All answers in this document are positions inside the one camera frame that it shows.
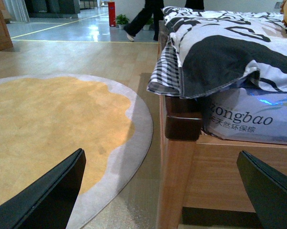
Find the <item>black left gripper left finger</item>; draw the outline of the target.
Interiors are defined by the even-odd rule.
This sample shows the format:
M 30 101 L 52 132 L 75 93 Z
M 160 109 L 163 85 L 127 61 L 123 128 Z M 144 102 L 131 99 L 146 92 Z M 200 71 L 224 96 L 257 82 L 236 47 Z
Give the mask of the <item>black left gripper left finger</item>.
M 65 229 L 85 164 L 85 152 L 80 148 L 0 205 L 0 229 Z

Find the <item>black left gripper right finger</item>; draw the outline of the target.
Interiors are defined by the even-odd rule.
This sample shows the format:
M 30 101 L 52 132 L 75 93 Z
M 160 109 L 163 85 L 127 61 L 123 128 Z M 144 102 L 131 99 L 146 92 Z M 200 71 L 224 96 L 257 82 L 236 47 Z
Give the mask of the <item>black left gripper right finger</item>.
M 247 151 L 236 164 L 262 227 L 287 229 L 287 176 Z

